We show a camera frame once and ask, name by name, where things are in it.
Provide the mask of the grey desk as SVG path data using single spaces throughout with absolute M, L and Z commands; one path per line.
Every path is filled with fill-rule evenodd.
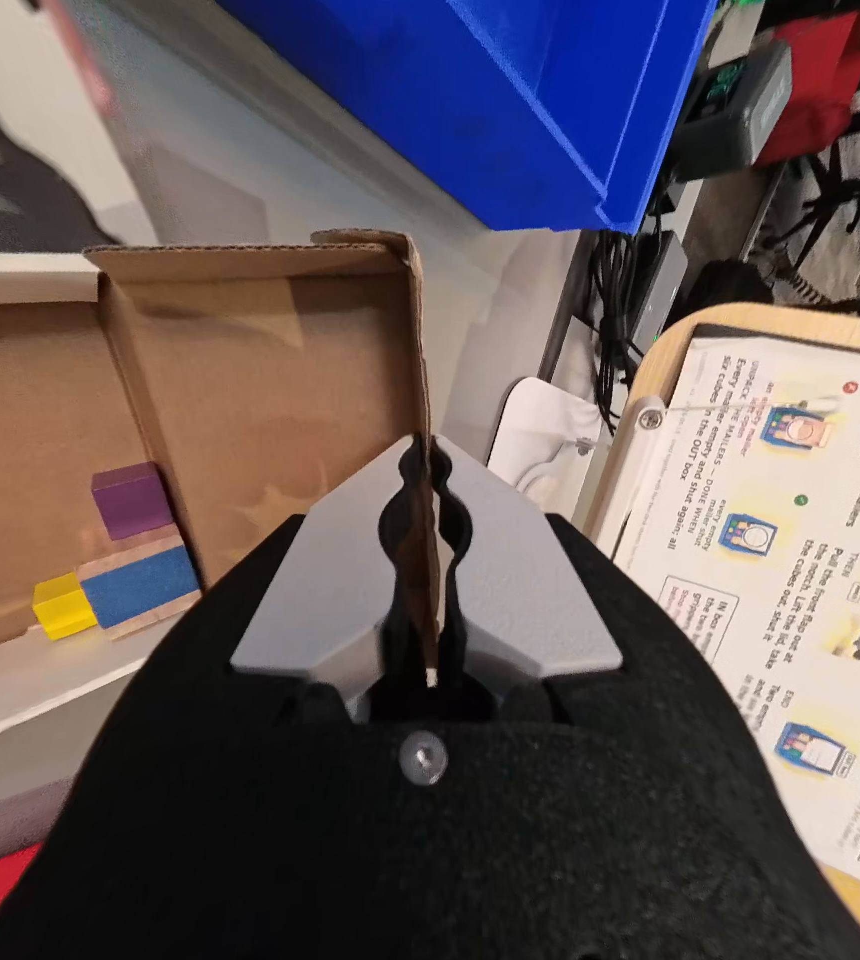
M 214 2 L 0 2 L 0 255 L 412 239 L 429 433 L 484 461 L 509 390 L 542 369 L 578 232 L 494 231 L 398 156 L 320 157 L 241 102 L 324 96 Z M 0 858 L 41 843 L 127 677 L 0 735 Z

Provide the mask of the red bag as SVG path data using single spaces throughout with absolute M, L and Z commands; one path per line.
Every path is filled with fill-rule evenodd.
M 754 168 L 820 154 L 845 131 L 860 82 L 860 9 L 778 26 L 792 52 L 793 90 Z

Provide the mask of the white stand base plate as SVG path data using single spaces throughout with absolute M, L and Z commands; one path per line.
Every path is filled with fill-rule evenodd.
M 544 513 L 570 521 L 608 436 L 594 402 L 527 377 L 508 392 L 486 465 Z

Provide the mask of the white cardboard mailer box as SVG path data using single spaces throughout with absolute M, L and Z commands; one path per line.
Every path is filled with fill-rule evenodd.
M 289 515 L 429 433 L 405 234 L 0 254 L 0 735 L 118 683 L 177 616 L 49 640 L 34 586 L 177 532 L 209 587 Z M 173 523 L 111 541 L 91 478 L 157 465 Z

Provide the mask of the blue wooden block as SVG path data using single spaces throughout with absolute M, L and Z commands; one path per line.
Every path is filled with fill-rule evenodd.
M 113 641 L 183 614 L 201 596 L 177 532 L 89 561 L 76 575 L 100 630 Z

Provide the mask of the yellow cube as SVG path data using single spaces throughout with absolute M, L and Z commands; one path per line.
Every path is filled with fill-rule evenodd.
M 76 572 L 37 583 L 32 592 L 31 609 L 52 642 L 99 625 Z

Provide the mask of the grey power strip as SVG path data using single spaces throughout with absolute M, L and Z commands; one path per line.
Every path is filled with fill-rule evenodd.
M 642 238 L 628 309 L 629 341 L 636 354 L 646 354 L 661 334 L 687 266 L 686 251 L 675 231 Z

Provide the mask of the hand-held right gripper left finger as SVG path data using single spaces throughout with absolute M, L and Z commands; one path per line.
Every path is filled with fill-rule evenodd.
M 230 659 L 332 686 L 352 718 L 423 613 L 423 439 L 406 435 L 305 514 Z

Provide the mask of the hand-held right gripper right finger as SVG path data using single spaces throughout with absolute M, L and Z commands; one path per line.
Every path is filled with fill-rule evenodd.
M 455 558 L 465 625 L 463 670 L 493 696 L 548 678 L 607 672 L 623 664 L 549 517 L 447 438 L 444 491 L 469 519 Z

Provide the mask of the purple cube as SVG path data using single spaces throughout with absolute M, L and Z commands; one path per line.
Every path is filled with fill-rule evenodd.
M 112 542 L 173 523 L 170 499 L 162 475 L 153 462 L 139 462 L 95 473 L 90 491 Z

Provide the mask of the blue plastic bin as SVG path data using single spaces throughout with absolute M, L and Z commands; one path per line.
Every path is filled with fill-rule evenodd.
M 219 5 L 488 228 L 633 234 L 716 2 Z

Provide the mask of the grey power station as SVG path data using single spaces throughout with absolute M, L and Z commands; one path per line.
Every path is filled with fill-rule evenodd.
M 681 183 L 751 167 L 793 92 L 792 48 L 773 41 L 695 78 L 667 151 Z

